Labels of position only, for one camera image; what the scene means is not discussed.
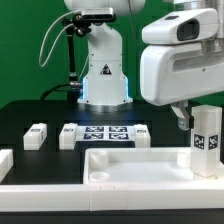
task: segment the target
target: white box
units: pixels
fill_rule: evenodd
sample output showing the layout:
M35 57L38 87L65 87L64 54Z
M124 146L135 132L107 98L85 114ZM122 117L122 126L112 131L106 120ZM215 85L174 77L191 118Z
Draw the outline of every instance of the white box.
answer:
M204 131L210 134L213 130L221 132L222 124L222 108L203 105L192 108L192 116L194 117L194 130Z
M11 149L3 149L0 151L0 182L5 178L6 174L13 166L13 155Z
M201 152L196 149L191 150L191 170L202 176L210 177L217 174L217 151Z
M46 124L33 124L23 136L24 150L39 150L47 137Z
M77 124L65 124L59 136L60 150L73 150L76 143Z
M124 186L91 186L90 211L126 210Z
M135 147L136 148L150 148L151 137L147 125L134 125L135 129Z

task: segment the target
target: black and white pattern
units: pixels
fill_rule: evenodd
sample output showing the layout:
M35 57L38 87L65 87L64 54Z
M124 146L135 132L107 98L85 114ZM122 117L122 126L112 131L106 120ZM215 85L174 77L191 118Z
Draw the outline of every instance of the black and white pattern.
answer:
M98 140L103 139L104 134L103 133L95 133L95 134L84 134L84 140Z
M198 149L205 148L205 137L201 135L194 135L194 147Z
M65 128L64 129L64 132L73 132L74 131L74 129L72 129L72 128Z
M109 134L109 139L111 140L128 140L128 134Z
M209 137L209 150L218 148L218 135Z
M128 132L127 127L109 127L109 132Z
M104 127L102 127L102 126L86 127L85 132L104 132Z

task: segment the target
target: black cable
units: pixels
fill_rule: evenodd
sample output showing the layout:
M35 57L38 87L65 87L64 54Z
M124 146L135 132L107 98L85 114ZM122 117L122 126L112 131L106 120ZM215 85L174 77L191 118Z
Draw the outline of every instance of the black cable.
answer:
M128 6L129 6L129 11L130 11L130 17L131 17L132 33L133 33L133 36L134 36L134 39L135 39L136 51L137 51L137 55L140 56L141 54L140 54L140 50L139 50L139 46L138 46L138 42L137 42L136 27L135 27L135 23L134 23L134 17L133 17L133 13L132 13L130 0L128 0Z
M60 85L56 85L55 87L53 87L53 88L51 88L51 89L45 91L45 92L42 94L40 100L45 100L45 99L47 98L47 96L50 95L52 92L54 92L54 91L56 91L56 90L58 90L58 89L60 89L60 88L62 88L62 87L66 87L66 86L70 86L70 84L60 84Z

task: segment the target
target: white block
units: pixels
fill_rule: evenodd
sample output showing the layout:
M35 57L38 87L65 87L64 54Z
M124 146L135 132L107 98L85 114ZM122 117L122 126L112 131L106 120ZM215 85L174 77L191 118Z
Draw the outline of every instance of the white block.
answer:
M90 153L90 166L92 169L105 169L108 167L109 155L106 150L98 150Z
M76 143L77 124L65 124L59 136L60 150L73 150Z
M192 116L194 117L194 130L204 131L207 134L212 130L221 132L222 124L222 108L203 105L192 108Z
M13 166L13 155L11 149L3 149L0 151L0 182L5 178L6 174Z
M135 129L135 147L136 148L150 148L151 137L147 125L134 125Z
M177 165L182 168L189 168L191 164L191 151L182 150L177 152Z
M80 184L0 186L0 212L89 211L89 197Z
M191 150L191 171L202 176L210 177L217 174L217 151L201 152L197 149Z
M91 187L90 211L126 210L124 186L105 185Z
M33 124L23 136L24 150L39 150L47 137L46 124Z

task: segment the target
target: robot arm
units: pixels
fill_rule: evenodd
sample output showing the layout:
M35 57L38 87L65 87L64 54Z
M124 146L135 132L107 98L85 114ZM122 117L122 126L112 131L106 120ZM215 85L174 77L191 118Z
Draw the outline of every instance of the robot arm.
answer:
M145 5L146 0L64 0L70 11L96 8L112 8L117 16L129 14L129 4L133 13L138 13Z
M183 10L146 26L142 34L151 45L141 58L141 93L158 106L224 90L224 1L175 0L174 4L182 4ZM186 116L181 112L178 117Z

